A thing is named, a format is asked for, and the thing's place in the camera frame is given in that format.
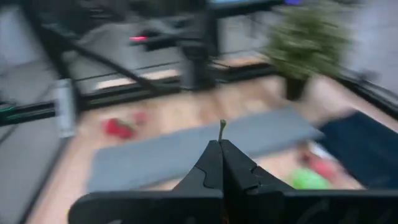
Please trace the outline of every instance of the green object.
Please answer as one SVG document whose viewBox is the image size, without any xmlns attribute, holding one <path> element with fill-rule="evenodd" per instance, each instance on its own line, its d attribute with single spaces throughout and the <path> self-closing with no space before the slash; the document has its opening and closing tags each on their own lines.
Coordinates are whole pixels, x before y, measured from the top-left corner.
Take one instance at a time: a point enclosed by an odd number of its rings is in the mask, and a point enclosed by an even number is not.
<svg viewBox="0 0 398 224">
<path fill-rule="evenodd" d="M 295 170 L 292 184 L 295 189 L 330 189 L 329 181 L 310 169 Z"/>
<path fill-rule="evenodd" d="M 330 0 L 282 6 L 282 20 L 267 32 L 269 43 L 263 54 L 281 74 L 292 78 L 338 75 L 351 42 L 340 9 Z"/>
<path fill-rule="evenodd" d="M 226 120 L 221 119 L 220 120 L 220 133 L 218 134 L 218 142 L 221 142 L 221 140 L 223 140 L 223 131 L 224 131 L 225 127 L 226 127 Z"/>
</svg>

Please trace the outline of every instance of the red light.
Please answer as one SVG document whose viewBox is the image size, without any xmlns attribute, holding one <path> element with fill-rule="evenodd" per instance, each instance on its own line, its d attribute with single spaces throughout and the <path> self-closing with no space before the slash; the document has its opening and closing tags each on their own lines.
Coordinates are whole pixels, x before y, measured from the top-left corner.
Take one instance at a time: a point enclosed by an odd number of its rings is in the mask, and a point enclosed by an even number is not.
<svg viewBox="0 0 398 224">
<path fill-rule="evenodd" d="M 142 40 L 146 40 L 146 39 L 147 39 L 147 37 L 144 37 L 144 36 L 130 37 L 130 40 L 133 40 L 133 41 L 142 41 Z"/>
</svg>

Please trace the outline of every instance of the green leaves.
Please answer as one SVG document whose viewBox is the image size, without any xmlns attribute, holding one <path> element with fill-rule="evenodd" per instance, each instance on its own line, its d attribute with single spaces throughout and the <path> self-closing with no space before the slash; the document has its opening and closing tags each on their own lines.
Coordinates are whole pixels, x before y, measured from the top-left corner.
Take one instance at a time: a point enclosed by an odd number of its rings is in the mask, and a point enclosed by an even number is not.
<svg viewBox="0 0 398 224">
<path fill-rule="evenodd" d="M 336 19 L 336 9 L 329 0 L 280 9 L 283 20 L 270 28 L 264 54 L 294 78 L 337 75 L 350 41 L 349 32 Z"/>
</svg>

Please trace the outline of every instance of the white wall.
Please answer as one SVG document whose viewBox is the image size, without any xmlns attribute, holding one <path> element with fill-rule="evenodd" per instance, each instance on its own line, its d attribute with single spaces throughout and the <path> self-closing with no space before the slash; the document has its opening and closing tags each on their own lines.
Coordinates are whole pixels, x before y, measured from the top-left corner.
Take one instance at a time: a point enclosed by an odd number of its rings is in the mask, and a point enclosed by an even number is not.
<svg viewBox="0 0 398 224">
<path fill-rule="evenodd" d="M 42 51 L 17 7 L 0 12 L 0 67 L 34 62 Z"/>
</svg>

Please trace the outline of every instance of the green toy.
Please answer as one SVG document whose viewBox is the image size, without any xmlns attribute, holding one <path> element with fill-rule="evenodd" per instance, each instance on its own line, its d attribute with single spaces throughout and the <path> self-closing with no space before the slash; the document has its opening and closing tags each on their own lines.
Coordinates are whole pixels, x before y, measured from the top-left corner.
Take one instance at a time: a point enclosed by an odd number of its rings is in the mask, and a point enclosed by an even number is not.
<svg viewBox="0 0 398 224">
<path fill-rule="evenodd" d="M 310 169 L 298 169 L 292 174 L 295 189 L 330 189 L 329 181 Z"/>
</svg>

